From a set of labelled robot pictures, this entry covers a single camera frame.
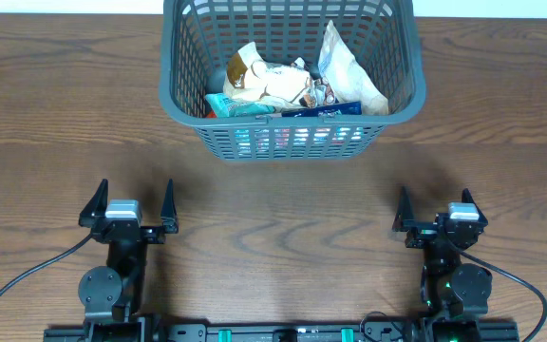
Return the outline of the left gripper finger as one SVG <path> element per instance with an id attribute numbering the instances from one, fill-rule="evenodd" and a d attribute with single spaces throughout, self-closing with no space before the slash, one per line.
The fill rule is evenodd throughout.
<path id="1" fill-rule="evenodd" d="M 179 231 L 177 209 L 174 203 L 174 183 L 172 179 L 168 181 L 166 186 L 160 218 L 166 233 L 177 233 Z"/>
<path id="2" fill-rule="evenodd" d="M 96 222 L 105 216 L 108 199 L 108 180 L 102 179 L 95 194 L 79 215 L 81 227 L 93 227 Z"/>

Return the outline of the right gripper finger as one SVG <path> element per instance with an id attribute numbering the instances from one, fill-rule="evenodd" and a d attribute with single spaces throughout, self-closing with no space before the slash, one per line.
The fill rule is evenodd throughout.
<path id="1" fill-rule="evenodd" d="M 475 208 L 476 213 L 478 214 L 478 218 L 477 218 L 478 223 L 481 223 L 483 226 L 486 226 L 488 224 L 487 217 L 481 211 L 478 204 L 474 201 L 468 188 L 464 188 L 462 190 L 462 203 L 471 204 Z"/>
<path id="2" fill-rule="evenodd" d="M 403 186 L 400 191 L 396 215 L 392 224 L 394 232 L 408 232 L 415 227 L 415 218 L 412 204 L 407 192 Z"/>

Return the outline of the tissue pack bundle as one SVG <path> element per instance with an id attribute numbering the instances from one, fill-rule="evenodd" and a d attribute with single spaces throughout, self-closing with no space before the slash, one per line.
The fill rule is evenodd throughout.
<path id="1" fill-rule="evenodd" d="M 359 154 L 378 131 L 362 126 L 240 128 L 234 132 L 239 159 L 336 159 Z"/>

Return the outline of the teal snack bag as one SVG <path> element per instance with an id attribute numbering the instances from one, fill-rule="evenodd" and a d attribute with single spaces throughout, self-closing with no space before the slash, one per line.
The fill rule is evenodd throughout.
<path id="1" fill-rule="evenodd" d="M 273 106 L 236 101 L 223 93 L 207 94 L 205 100 L 218 118 L 258 116 L 272 114 L 276 111 Z"/>

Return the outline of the cookie pouch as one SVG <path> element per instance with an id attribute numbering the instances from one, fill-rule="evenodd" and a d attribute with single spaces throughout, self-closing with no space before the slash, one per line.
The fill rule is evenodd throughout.
<path id="1" fill-rule="evenodd" d="M 315 97 L 318 106 L 337 104 L 335 94 L 330 87 L 329 81 L 320 76 L 319 71 L 314 64 L 306 62 L 301 57 L 298 57 L 294 62 L 299 68 L 303 68 L 310 73 L 313 79 Z"/>
<path id="2" fill-rule="evenodd" d="M 326 26 L 317 66 L 339 103 L 359 102 L 363 115 L 389 114 L 387 97 L 358 64 L 332 20 Z"/>
<path id="3" fill-rule="evenodd" d="M 223 93 L 236 101 L 284 110 L 317 105 L 310 73 L 298 66 L 266 62 L 255 42 L 242 47 L 227 63 Z"/>

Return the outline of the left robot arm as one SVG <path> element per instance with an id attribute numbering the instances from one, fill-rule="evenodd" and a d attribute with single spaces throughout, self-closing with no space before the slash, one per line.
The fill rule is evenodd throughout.
<path id="1" fill-rule="evenodd" d="M 109 199 L 108 180 L 102 180 L 79 216 L 90 237 L 108 247 L 104 266 L 95 267 L 80 280 L 78 297 L 85 307 L 86 341 L 164 341 L 165 329 L 152 315 L 141 316 L 147 250 L 163 244 L 179 231 L 170 180 L 160 212 L 161 224 L 141 223 L 141 205 L 135 199 Z"/>

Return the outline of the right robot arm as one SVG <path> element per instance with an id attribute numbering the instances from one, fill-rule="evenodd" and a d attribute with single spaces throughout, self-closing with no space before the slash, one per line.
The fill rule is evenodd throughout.
<path id="1" fill-rule="evenodd" d="M 407 248 L 424 251 L 420 296 L 427 305 L 406 325 L 406 341 L 480 341 L 478 318 L 488 312 L 492 275 L 482 266 L 461 261 L 461 253 L 478 242 L 488 220 L 467 189 L 431 222 L 419 221 L 403 187 L 394 232 L 405 232 Z"/>

